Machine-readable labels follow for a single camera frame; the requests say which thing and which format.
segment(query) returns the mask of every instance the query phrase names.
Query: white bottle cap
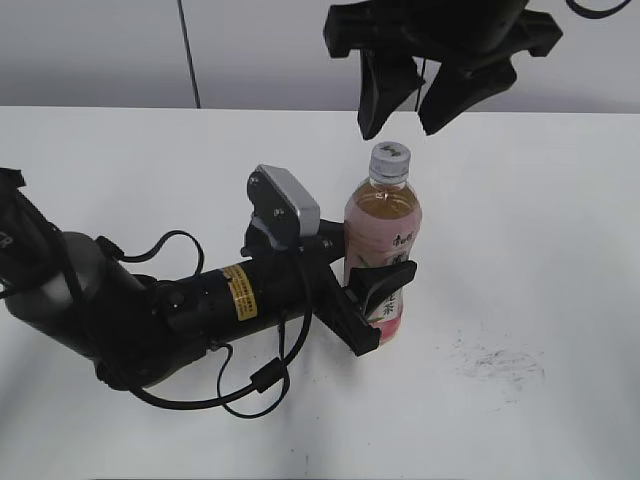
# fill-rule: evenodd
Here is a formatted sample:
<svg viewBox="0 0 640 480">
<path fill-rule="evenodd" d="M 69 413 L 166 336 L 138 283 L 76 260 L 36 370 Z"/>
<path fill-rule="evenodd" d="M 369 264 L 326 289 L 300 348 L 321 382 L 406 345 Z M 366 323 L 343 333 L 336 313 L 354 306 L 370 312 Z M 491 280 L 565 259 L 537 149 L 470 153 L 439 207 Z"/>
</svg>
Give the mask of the white bottle cap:
<svg viewBox="0 0 640 480">
<path fill-rule="evenodd" d="M 397 185 L 409 176 L 411 151 L 397 142 L 382 142 L 373 147 L 369 176 L 384 185 Z"/>
</svg>

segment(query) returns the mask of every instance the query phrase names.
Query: gray wall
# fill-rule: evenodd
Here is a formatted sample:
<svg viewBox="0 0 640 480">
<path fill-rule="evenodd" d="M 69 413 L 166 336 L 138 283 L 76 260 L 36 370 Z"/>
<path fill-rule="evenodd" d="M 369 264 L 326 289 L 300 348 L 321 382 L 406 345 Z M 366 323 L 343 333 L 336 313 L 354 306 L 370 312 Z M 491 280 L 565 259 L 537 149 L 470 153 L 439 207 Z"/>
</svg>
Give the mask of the gray wall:
<svg viewBox="0 0 640 480">
<path fill-rule="evenodd" d="M 322 40 L 332 3 L 350 2 L 184 0 L 203 107 L 356 109 L 356 55 L 331 60 Z M 476 109 L 640 113 L 640 3 L 596 22 L 564 0 L 529 8 L 565 37 L 516 56 L 516 86 Z M 0 0 L 0 105 L 193 107 L 175 0 Z"/>
</svg>

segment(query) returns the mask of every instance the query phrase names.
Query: table surface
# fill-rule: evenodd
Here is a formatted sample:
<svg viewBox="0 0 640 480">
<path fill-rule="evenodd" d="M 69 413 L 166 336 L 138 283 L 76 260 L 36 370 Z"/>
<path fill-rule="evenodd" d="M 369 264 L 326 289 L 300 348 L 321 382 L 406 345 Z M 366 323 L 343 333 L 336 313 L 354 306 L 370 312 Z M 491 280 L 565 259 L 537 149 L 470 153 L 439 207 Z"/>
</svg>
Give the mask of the table surface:
<svg viewBox="0 0 640 480">
<path fill-rule="evenodd" d="M 378 139 L 413 151 L 424 210 L 403 326 L 356 359 L 314 322 L 260 420 L 111 391 L 2 309 L 0 478 L 638 478 L 639 131 L 640 116 L 483 113 L 426 138 L 395 114 Z M 373 143 L 349 112 L 0 108 L 0 145 L 61 228 L 132 254 L 185 229 L 213 269 L 240 259 L 257 164 L 290 169 L 341 220 Z M 176 240 L 140 269 L 179 278 L 193 255 Z M 225 388 L 276 341 L 236 342 Z M 214 396 L 220 356 L 154 392 Z"/>
</svg>

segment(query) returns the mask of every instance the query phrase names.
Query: black cable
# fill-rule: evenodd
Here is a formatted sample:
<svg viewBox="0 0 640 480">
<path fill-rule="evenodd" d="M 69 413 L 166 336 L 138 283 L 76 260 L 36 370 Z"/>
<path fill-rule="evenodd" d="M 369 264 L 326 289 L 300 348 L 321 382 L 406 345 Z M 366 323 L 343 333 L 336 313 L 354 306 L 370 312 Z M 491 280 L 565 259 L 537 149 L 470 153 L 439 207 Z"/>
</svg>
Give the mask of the black cable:
<svg viewBox="0 0 640 480">
<path fill-rule="evenodd" d="M 576 0 L 567 0 L 567 5 L 574 13 L 583 18 L 588 18 L 589 20 L 601 20 L 603 18 L 610 17 L 611 15 L 615 15 L 630 3 L 631 0 L 624 0 L 619 5 L 607 10 L 592 10 L 590 8 L 583 7 Z"/>
<path fill-rule="evenodd" d="M 300 353 L 300 350 L 302 350 L 302 346 L 307 340 L 307 335 L 309 335 L 311 319 L 313 318 L 313 297 L 311 294 L 311 285 L 309 284 L 309 278 L 307 277 L 307 273 L 304 271 L 304 267 L 302 266 L 302 262 L 299 257 L 295 257 L 295 262 L 296 267 L 298 268 L 298 272 L 300 273 L 300 278 L 302 279 L 302 286 L 304 287 L 306 302 L 300 335 L 298 335 L 298 339 L 294 343 L 293 347 L 291 347 L 291 350 L 289 351 L 287 356 L 284 358 L 285 365 L 289 365 L 293 361 L 293 359 L 296 358 L 298 353 Z"/>
<path fill-rule="evenodd" d="M 286 396 L 287 392 L 289 391 L 289 388 L 291 386 L 291 379 L 289 376 L 289 370 L 287 369 L 287 366 L 293 361 L 294 358 L 296 358 L 296 356 L 298 355 L 298 353 L 300 353 L 300 350 L 302 350 L 302 346 L 304 345 L 307 336 L 309 335 L 309 329 L 311 327 L 311 320 L 313 318 L 313 297 L 311 294 L 311 285 L 309 284 L 309 278 L 307 277 L 306 272 L 304 271 L 304 267 L 302 266 L 302 263 L 300 261 L 300 258 L 298 256 L 295 257 L 295 262 L 296 262 L 296 266 L 298 268 L 298 272 L 300 273 L 300 278 L 302 279 L 302 284 L 304 287 L 304 293 L 305 293 L 305 311 L 304 311 L 304 319 L 302 320 L 302 328 L 300 329 L 300 333 L 298 334 L 298 338 L 296 340 L 296 342 L 294 343 L 293 347 L 291 348 L 291 350 L 289 351 L 289 353 L 285 356 L 284 354 L 284 350 L 285 350 L 285 319 L 281 318 L 280 319 L 280 323 L 278 324 L 278 337 L 279 337 L 279 341 L 278 341 L 278 354 L 280 356 L 280 360 L 283 364 L 283 372 L 282 372 L 282 390 L 280 391 L 280 396 L 276 399 L 275 402 L 273 402 L 269 407 L 267 407 L 266 409 L 264 409 L 261 412 L 258 413 L 254 413 L 254 414 L 245 414 L 245 413 L 241 413 L 238 412 L 237 410 L 234 410 L 233 408 L 231 408 L 229 405 L 223 405 L 222 408 L 224 408 L 227 412 L 229 412 L 231 415 L 238 417 L 238 418 L 243 418 L 243 419 L 255 419 L 255 418 L 260 418 L 264 415 L 267 415 L 268 413 L 271 413 L 272 411 L 274 411 L 278 405 L 280 405 L 280 403 L 282 402 L 282 400 L 284 399 L 284 397 Z M 220 347 L 222 348 L 226 348 L 227 351 L 229 352 L 229 354 L 227 355 L 227 359 L 224 362 L 224 364 L 222 365 L 222 368 L 220 369 L 220 373 L 218 374 L 218 379 L 216 381 L 216 389 L 218 392 L 218 396 L 221 395 L 221 388 L 220 388 L 220 384 L 222 382 L 222 375 L 225 371 L 225 369 L 227 368 L 227 365 L 229 364 L 229 361 L 231 360 L 231 356 L 233 355 L 233 347 L 229 344 L 222 344 L 220 345 Z"/>
<path fill-rule="evenodd" d="M 264 417 L 265 415 L 273 412 L 276 408 L 278 408 L 278 405 L 280 405 L 280 403 L 282 403 L 282 400 L 284 400 L 284 397 L 287 395 L 287 392 L 289 391 L 289 388 L 291 387 L 291 377 L 289 376 L 289 370 L 287 369 L 287 365 L 284 363 L 284 348 L 285 348 L 285 326 L 284 326 L 284 322 L 285 322 L 285 319 L 283 318 L 283 319 L 280 320 L 280 323 L 278 324 L 278 354 L 280 356 L 280 360 L 282 361 L 282 368 L 283 368 L 283 372 L 282 372 L 282 389 L 280 390 L 280 395 L 278 396 L 278 398 L 276 399 L 275 402 L 273 402 L 267 408 L 265 408 L 264 410 L 262 410 L 261 412 L 258 412 L 258 413 L 249 413 L 249 414 L 242 413 L 242 412 L 238 412 L 237 410 L 234 410 L 233 408 L 231 408 L 227 404 L 222 405 L 222 408 L 224 408 L 227 412 L 229 412 L 234 417 L 242 418 L 242 419 L 245 419 L 245 420 L 253 420 L 253 419 L 256 419 L 256 418 Z M 231 356 L 233 355 L 233 347 L 231 345 L 229 345 L 228 343 L 222 344 L 222 345 L 220 345 L 220 347 L 221 348 L 226 348 L 228 354 L 227 354 L 227 359 L 222 364 L 222 368 L 220 368 L 220 372 L 218 373 L 218 379 L 216 381 L 216 390 L 218 392 L 218 396 L 219 397 L 222 396 L 221 387 L 220 387 L 220 384 L 222 382 L 222 374 L 224 373 L 225 369 L 227 368 L 227 365 L 229 365 L 229 361 L 231 360 Z"/>
<path fill-rule="evenodd" d="M 191 88 L 193 90 L 193 99 L 196 108 L 200 108 L 200 92 L 198 91 L 198 82 L 196 80 L 196 70 L 193 67 L 193 57 L 191 56 L 191 43 L 189 42 L 189 33 L 187 32 L 187 22 L 184 19 L 184 7 L 182 0 L 178 1 L 178 15 L 180 16 L 180 28 L 182 29 L 182 40 L 184 41 L 184 50 L 187 54 L 187 65 L 189 66 L 189 76 L 191 77 Z"/>
<path fill-rule="evenodd" d="M 422 80 L 424 80 L 424 74 L 426 72 L 427 69 L 427 59 L 423 58 L 422 59 L 422 72 L 420 72 L 420 78 L 422 78 Z M 416 108 L 415 111 L 418 111 L 418 106 L 420 106 L 420 96 L 422 95 L 422 87 L 424 86 L 424 83 L 420 84 L 420 87 L 418 88 L 418 96 L 416 97 Z"/>
<path fill-rule="evenodd" d="M 122 253 L 122 250 L 120 250 L 113 242 L 106 239 L 105 237 L 99 237 L 98 243 L 101 243 L 101 246 L 104 246 L 105 242 L 109 242 L 109 253 L 116 260 L 125 263 L 143 263 L 155 257 L 170 238 L 179 235 L 190 238 L 191 241 L 193 241 L 193 244 L 196 246 L 196 250 L 198 251 L 198 264 L 196 265 L 196 270 L 193 275 L 198 276 L 202 273 L 202 269 L 204 268 L 204 250 L 202 249 L 202 245 L 200 245 L 200 242 L 198 242 L 198 240 L 193 235 L 185 232 L 184 230 L 171 230 L 170 232 L 165 233 L 148 252 L 145 252 L 141 255 L 125 255 L 124 253 Z"/>
</svg>

